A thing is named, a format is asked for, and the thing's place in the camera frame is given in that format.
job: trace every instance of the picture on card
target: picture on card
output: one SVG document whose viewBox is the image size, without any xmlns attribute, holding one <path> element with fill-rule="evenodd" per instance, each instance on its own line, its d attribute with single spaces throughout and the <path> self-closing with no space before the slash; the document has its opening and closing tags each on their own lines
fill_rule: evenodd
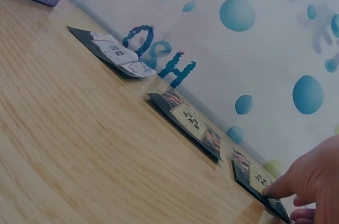
<svg viewBox="0 0 339 224">
<path fill-rule="evenodd" d="M 232 166 L 235 181 L 266 206 L 269 212 L 289 223 L 290 219 L 282 202 L 268 199 L 262 194 L 262 190 L 272 183 L 263 169 L 250 162 L 236 150 L 233 150 Z"/>
<path fill-rule="evenodd" d="M 138 55 L 121 45 L 112 35 L 100 34 L 72 28 L 67 29 L 94 55 L 110 68 L 118 69 L 133 78 L 145 78 L 156 74 L 156 71 L 139 60 Z"/>
<path fill-rule="evenodd" d="M 208 157 L 215 162 L 221 159 L 220 135 L 212 130 L 173 89 L 163 94 L 149 93 L 148 96 L 172 124 L 182 130 Z"/>
</svg>

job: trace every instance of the white backdrop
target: white backdrop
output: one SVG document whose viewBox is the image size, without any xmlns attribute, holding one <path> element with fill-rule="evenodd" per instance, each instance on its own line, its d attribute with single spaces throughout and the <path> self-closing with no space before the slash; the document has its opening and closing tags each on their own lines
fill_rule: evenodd
<svg viewBox="0 0 339 224">
<path fill-rule="evenodd" d="M 339 0 L 72 1 L 119 40 L 151 26 L 157 71 L 183 51 L 177 68 L 195 67 L 176 89 L 262 164 L 283 172 L 339 133 Z"/>
</svg>

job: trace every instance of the paper card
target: paper card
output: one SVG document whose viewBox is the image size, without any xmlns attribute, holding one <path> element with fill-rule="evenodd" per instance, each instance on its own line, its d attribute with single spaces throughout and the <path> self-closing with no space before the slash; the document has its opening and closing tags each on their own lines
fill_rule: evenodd
<svg viewBox="0 0 339 224">
<path fill-rule="evenodd" d="M 170 112 L 193 136 L 202 141 L 207 127 L 192 109 L 182 103 L 171 109 Z"/>
<path fill-rule="evenodd" d="M 110 34 L 103 35 L 98 32 L 91 32 L 91 36 L 93 40 L 106 40 L 106 41 L 112 41 L 112 42 L 118 42 L 115 37 L 113 37 Z"/>
<path fill-rule="evenodd" d="M 149 93 L 148 96 L 164 112 L 172 124 L 185 132 L 195 146 L 214 162 L 221 159 L 221 137 L 173 89 L 163 94 Z"/>
<path fill-rule="evenodd" d="M 249 185 L 262 193 L 263 189 L 271 184 L 271 180 L 258 167 L 250 163 L 249 166 Z"/>
<path fill-rule="evenodd" d="M 264 170 L 254 165 L 236 150 L 233 150 L 232 165 L 235 181 L 266 206 L 268 212 L 289 223 L 289 216 L 281 201 L 268 199 L 262 194 L 262 190 L 271 184 L 271 180 Z"/>
<path fill-rule="evenodd" d="M 129 64 L 121 65 L 120 67 L 127 70 L 129 73 L 132 73 L 135 76 L 140 78 L 149 77 L 155 75 L 157 72 L 150 67 L 148 67 L 144 62 L 130 62 Z"/>
<path fill-rule="evenodd" d="M 67 29 L 95 56 L 106 62 L 105 64 L 110 68 L 118 69 L 127 76 L 134 78 L 144 78 L 156 74 L 155 70 L 138 61 L 138 55 L 135 52 L 119 44 L 112 35 L 102 35 L 97 32 L 80 30 L 69 26 Z M 100 48 L 95 42 L 103 43 L 103 45 L 99 45 L 101 46 Z M 112 54 L 111 51 L 122 51 L 126 55 L 125 60 L 122 60 L 122 56 L 118 56 L 118 54 Z"/>
<path fill-rule="evenodd" d="M 115 65 L 124 65 L 138 61 L 138 55 L 135 52 L 122 47 L 117 42 L 107 40 L 94 40 L 93 42 Z"/>
</svg>

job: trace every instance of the photo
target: photo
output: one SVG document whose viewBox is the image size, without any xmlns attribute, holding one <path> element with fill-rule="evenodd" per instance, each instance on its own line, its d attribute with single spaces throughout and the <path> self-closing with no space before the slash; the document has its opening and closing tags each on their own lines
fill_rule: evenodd
<svg viewBox="0 0 339 224">
<path fill-rule="evenodd" d="M 249 161 L 236 150 L 233 150 L 233 161 L 249 181 Z"/>
<path fill-rule="evenodd" d="M 174 92 L 173 89 L 164 92 L 161 95 L 171 106 L 171 108 L 175 108 L 176 106 L 180 105 L 184 101 Z"/>
<path fill-rule="evenodd" d="M 211 128 L 207 127 L 207 130 L 202 139 L 202 142 L 204 142 L 206 145 L 209 145 L 219 151 L 220 141 L 221 141 L 221 137 L 218 134 L 216 134 Z"/>
</svg>

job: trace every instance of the wooden table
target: wooden table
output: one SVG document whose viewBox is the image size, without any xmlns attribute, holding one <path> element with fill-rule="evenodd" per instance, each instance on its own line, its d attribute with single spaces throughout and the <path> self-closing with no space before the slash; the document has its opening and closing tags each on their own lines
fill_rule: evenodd
<svg viewBox="0 0 339 224">
<path fill-rule="evenodd" d="M 68 0 L 0 0 L 0 223 L 279 223 L 66 25 L 105 33 Z"/>
</svg>

